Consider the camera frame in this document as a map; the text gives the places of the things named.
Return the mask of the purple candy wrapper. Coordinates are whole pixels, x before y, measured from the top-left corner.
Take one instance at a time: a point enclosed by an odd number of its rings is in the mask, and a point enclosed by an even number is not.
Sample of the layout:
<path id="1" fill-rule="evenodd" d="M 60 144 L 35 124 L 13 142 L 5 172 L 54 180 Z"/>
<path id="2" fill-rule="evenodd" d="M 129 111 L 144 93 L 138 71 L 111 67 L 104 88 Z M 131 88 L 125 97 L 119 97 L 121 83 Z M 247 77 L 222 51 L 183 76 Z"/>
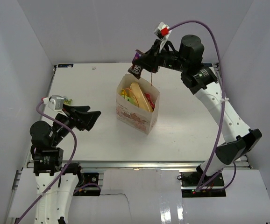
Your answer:
<path id="1" fill-rule="evenodd" d="M 143 70 L 143 63 L 144 60 L 146 59 L 145 53 L 141 52 L 140 50 L 136 49 L 135 50 L 135 56 L 132 60 L 132 65 L 128 69 L 128 72 L 132 74 L 135 78 L 140 79 L 141 78 L 141 73 Z"/>

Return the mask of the yellow m&m's packet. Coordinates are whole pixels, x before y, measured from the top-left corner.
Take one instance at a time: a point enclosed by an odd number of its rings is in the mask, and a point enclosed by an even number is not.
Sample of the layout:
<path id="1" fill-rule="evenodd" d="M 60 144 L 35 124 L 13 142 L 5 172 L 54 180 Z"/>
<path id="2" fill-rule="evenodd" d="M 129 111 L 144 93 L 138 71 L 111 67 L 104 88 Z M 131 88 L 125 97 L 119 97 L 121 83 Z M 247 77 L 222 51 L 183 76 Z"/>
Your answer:
<path id="1" fill-rule="evenodd" d="M 122 96 L 123 98 L 130 97 L 130 92 L 131 92 L 131 90 L 128 87 L 123 88 L 120 91 L 120 96 Z"/>

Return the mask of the brown chips bag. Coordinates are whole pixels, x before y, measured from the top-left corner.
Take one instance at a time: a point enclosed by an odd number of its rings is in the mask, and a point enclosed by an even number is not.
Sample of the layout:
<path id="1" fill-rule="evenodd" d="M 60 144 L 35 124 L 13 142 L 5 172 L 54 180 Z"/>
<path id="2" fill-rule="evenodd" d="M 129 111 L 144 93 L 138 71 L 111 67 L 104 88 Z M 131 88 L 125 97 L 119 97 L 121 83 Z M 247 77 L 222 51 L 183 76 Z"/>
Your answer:
<path id="1" fill-rule="evenodd" d="M 147 111 L 147 112 L 153 112 L 153 109 L 147 100 L 145 94 L 141 90 L 139 84 L 137 82 L 133 82 L 130 85 L 130 97 L 132 98 L 133 102 L 136 106 L 139 108 Z"/>

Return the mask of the light green snack packet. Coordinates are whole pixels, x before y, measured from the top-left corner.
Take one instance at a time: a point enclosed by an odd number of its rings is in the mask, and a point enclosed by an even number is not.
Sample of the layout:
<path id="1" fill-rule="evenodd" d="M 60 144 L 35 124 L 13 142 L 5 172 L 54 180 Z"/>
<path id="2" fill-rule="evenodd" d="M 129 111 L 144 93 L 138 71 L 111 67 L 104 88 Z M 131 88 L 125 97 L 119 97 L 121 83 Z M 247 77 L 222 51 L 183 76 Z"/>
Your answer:
<path id="1" fill-rule="evenodd" d="M 124 99 L 138 107 L 138 102 L 136 98 L 125 96 Z"/>

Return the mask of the pink candy packet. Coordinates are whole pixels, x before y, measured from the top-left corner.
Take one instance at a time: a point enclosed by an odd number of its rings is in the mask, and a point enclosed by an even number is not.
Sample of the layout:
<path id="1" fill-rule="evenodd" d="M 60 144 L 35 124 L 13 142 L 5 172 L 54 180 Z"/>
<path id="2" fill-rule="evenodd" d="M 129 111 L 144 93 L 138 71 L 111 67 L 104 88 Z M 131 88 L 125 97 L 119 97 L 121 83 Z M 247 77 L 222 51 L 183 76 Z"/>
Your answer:
<path id="1" fill-rule="evenodd" d="M 149 102 L 151 108 L 154 110 L 154 108 L 155 108 L 155 103 L 154 103 L 154 101 L 152 100 L 151 95 L 145 93 L 145 97 L 147 98 L 147 100 L 148 100 L 148 102 Z"/>

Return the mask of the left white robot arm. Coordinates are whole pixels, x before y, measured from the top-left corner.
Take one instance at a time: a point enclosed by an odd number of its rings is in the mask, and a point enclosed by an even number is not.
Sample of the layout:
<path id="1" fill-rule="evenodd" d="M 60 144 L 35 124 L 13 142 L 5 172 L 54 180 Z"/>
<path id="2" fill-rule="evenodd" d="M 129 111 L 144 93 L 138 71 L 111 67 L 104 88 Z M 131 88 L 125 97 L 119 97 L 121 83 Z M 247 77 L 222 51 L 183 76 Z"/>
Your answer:
<path id="1" fill-rule="evenodd" d="M 70 158 L 62 165 L 64 151 L 58 144 L 73 128 L 90 131 L 101 111 L 91 111 L 89 106 L 64 105 L 53 119 L 35 122 L 30 128 L 33 173 L 36 179 L 36 224 L 66 224 L 74 191 L 81 186 L 84 174 L 81 165 Z"/>

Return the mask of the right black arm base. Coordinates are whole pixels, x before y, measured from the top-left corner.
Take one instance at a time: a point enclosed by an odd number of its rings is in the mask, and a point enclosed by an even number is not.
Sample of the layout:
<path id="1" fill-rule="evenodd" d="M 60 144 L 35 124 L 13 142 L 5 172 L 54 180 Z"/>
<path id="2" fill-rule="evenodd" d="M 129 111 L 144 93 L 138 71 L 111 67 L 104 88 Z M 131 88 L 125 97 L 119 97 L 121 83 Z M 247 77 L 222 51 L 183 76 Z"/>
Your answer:
<path id="1" fill-rule="evenodd" d="M 214 179 L 212 177 L 205 176 L 200 181 L 202 172 L 195 170 L 180 171 L 177 179 L 181 184 L 182 198 L 214 198 L 214 197 L 226 197 L 226 190 L 224 178 L 222 173 L 219 172 Z"/>

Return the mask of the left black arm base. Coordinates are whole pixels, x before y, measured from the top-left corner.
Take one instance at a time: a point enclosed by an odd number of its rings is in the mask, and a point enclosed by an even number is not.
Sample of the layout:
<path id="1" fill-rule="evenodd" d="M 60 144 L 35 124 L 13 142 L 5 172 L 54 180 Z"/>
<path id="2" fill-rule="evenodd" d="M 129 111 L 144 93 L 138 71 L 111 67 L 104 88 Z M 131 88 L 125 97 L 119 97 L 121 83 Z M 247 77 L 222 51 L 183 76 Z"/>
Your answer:
<path id="1" fill-rule="evenodd" d="M 71 163 L 64 174 L 73 173 L 78 177 L 73 196 L 99 196 L 99 173 L 84 172 L 80 163 Z"/>

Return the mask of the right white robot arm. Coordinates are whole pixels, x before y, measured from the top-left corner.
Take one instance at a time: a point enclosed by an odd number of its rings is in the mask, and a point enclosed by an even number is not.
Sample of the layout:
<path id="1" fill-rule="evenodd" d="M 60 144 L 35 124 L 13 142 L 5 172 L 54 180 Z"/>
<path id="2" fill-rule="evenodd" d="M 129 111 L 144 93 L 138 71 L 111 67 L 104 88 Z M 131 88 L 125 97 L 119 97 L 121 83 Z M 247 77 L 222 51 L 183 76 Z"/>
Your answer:
<path id="1" fill-rule="evenodd" d="M 195 35 L 183 36 L 179 50 L 175 50 L 170 41 L 162 43 L 157 39 L 147 52 L 135 56 L 132 63 L 136 78 L 140 78 L 143 69 L 151 73 L 157 73 L 159 67 L 179 71 L 183 84 L 205 106 L 219 126 L 225 142 L 197 167 L 197 182 L 207 186 L 218 171 L 253 149 L 262 133 L 242 121 L 230 102 L 223 97 L 217 76 L 202 63 L 203 52 L 201 39 Z"/>

